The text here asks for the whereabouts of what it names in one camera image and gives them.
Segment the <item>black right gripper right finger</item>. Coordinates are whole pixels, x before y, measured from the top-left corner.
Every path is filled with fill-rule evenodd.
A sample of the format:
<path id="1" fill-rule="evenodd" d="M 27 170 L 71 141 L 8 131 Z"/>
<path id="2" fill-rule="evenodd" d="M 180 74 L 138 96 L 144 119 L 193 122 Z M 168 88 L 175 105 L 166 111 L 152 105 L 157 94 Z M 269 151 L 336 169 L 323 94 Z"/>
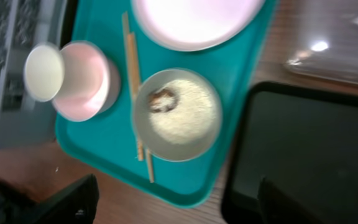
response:
<path id="1" fill-rule="evenodd" d="M 268 224 L 323 224 L 315 214 L 263 177 L 257 194 L 260 213 Z"/>

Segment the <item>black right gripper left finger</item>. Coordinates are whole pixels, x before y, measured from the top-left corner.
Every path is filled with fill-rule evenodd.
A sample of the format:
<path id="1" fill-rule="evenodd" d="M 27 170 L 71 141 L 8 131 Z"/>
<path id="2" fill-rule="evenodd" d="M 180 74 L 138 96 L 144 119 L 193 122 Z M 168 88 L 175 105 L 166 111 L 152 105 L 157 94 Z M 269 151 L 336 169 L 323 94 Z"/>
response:
<path id="1" fill-rule="evenodd" d="M 96 176 L 86 175 L 23 214 L 24 223 L 93 224 L 99 200 Z"/>

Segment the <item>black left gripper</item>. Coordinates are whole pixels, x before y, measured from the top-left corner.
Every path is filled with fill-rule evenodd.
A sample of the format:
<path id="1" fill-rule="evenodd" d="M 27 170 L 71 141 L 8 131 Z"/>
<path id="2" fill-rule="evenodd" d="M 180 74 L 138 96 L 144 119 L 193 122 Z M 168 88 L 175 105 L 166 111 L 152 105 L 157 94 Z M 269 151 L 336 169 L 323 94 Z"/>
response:
<path id="1" fill-rule="evenodd" d="M 39 224 L 32 220 L 30 210 L 37 205 L 26 194 L 7 182 L 0 180 L 0 224 Z"/>

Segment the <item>white rice pile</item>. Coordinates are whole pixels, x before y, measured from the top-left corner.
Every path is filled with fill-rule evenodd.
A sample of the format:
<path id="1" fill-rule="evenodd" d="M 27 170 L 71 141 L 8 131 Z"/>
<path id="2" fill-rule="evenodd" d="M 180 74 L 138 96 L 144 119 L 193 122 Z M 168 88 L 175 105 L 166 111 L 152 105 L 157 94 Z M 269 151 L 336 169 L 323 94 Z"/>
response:
<path id="1" fill-rule="evenodd" d="M 178 96 L 177 107 L 166 113 L 149 113 L 153 129 L 172 144 L 187 144 L 202 138 L 216 119 L 216 104 L 210 91 L 191 80 L 173 80 L 170 88 Z"/>

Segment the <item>brown food scrap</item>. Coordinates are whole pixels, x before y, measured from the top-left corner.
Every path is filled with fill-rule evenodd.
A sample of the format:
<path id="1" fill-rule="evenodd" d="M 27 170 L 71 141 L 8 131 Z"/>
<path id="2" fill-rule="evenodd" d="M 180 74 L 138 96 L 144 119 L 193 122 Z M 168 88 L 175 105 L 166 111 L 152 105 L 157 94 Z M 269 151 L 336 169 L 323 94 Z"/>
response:
<path id="1" fill-rule="evenodd" d="M 161 88 L 148 95 L 148 106 L 152 113 L 166 113 L 177 107 L 177 94 L 170 88 Z"/>

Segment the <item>grey bowl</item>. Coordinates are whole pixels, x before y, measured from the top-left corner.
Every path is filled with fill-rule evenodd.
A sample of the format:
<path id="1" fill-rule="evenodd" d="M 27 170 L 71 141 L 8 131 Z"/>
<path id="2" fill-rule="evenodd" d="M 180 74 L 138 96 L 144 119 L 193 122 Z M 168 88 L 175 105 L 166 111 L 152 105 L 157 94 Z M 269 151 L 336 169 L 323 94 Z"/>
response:
<path id="1" fill-rule="evenodd" d="M 187 144 L 172 144 L 164 140 L 153 129 L 149 120 L 148 95 L 173 80 L 191 80 L 206 87 L 216 104 L 217 117 L 209 131 L 202 137 Z M 209 150 L 221 130 L 223 111 L 219 95 L 207 79 L 187 69 L 171 68 L 155 73 L 141 85 L 132 108 L 132 124 L 137 137 L 155 156 L 168 161 L 187 161 Z"/>

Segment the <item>cream white cup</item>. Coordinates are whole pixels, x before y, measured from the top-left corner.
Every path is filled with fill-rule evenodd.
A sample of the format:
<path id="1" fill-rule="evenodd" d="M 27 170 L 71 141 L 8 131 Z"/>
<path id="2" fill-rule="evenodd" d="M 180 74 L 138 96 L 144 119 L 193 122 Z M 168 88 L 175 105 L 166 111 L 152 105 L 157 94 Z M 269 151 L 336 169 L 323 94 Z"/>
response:
<path id="1" fill-rule="evenodd" d="M 24 65 L 24 84 L 36 101 L 46 102 L 60 91 L 65 65 L 59 48 L 45 42 L 37 44 L 29 53 Z"/>

